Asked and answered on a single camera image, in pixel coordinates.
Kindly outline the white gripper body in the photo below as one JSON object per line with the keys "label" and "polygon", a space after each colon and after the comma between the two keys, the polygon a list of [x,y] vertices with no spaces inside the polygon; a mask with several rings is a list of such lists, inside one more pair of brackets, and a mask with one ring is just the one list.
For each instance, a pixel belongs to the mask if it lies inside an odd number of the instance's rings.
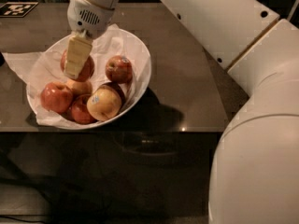
{"label": "white gripper body", "polygon": [[96,39],[107,30],[113,13],[113,9],[99,7],[89,0],[70,0],[67,18],[73,32]]}

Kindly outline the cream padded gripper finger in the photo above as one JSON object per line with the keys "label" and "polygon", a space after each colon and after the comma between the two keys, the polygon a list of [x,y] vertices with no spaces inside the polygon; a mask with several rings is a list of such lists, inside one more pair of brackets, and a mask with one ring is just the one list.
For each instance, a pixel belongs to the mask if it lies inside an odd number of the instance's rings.
{"label": "cream padded gripper finger", "polygon": [[93,41],[88,37],[86,30],[73,32],[67,43],[64,74],[69,78],[78,79],[92,49]]}

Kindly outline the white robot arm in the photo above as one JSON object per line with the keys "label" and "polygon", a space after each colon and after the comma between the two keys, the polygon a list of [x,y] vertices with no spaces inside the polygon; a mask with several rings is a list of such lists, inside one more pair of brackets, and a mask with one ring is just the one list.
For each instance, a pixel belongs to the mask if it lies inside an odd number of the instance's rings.
{"label": "white robot arm", "polygon": [[299,224],[299,29],[256,0],[161,0],[249,96],[216,148],[209,224]]}

